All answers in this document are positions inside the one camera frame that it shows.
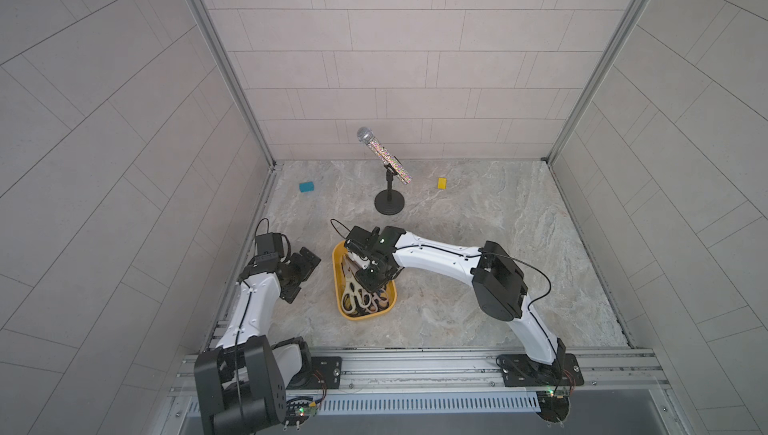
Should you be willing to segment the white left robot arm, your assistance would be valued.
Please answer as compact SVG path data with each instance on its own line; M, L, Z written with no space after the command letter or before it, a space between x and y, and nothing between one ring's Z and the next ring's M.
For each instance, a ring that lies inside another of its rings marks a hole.
M194 366L205 434L254 434L286 421L286 391L296 376L311 374L311 356L301 337L272 345L267 333L277 301L293 302L319 263L303 248L285 261L257 255L243 269L224 335Z

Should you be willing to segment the yellow storage box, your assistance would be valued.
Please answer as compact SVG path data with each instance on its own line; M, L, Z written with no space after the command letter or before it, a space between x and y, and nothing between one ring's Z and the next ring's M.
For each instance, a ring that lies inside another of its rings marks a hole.
M351 321L362 321L387 314L397 301L395 282L384 288L368 292L354 277L357 264L350 258L340 242L332 253L335 295L341 315Z

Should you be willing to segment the large black scissors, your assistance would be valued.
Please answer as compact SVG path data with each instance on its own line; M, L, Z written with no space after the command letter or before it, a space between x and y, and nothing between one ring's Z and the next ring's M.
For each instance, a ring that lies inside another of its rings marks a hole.
M344 259L341 269L344 275L344 290L341 298L342 310L346 315L352 316L360 309L370 305L370 295L362 288L354 277L356 265Z

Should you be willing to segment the black handled scissors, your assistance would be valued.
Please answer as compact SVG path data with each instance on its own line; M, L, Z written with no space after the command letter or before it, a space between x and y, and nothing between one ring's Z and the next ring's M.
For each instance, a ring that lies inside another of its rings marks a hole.
M379 290L370 296L370 303L366 307L358 309L358 314L360 316L373 315L387 310L389 307L390 299L387 292Z

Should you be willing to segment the cream handled scissors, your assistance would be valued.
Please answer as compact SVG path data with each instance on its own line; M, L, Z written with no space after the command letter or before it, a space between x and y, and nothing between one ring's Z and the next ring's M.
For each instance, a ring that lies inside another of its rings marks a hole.
M344 289L341 297L342 312L352 316L370 303L370 294L365 291L353 275L344 276Z

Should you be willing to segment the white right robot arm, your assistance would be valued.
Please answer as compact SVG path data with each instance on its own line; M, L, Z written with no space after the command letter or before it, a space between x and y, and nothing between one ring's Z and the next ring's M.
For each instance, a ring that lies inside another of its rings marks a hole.
M401 228L367 231L353 227L344 246L358 264L355 279L368 292L383 288L405 269L420 269L457 280L474 291L482 312L503 321L538 365L557 367L562 341L546 326L528 293L521 262L496 242L462 247L429 240Z

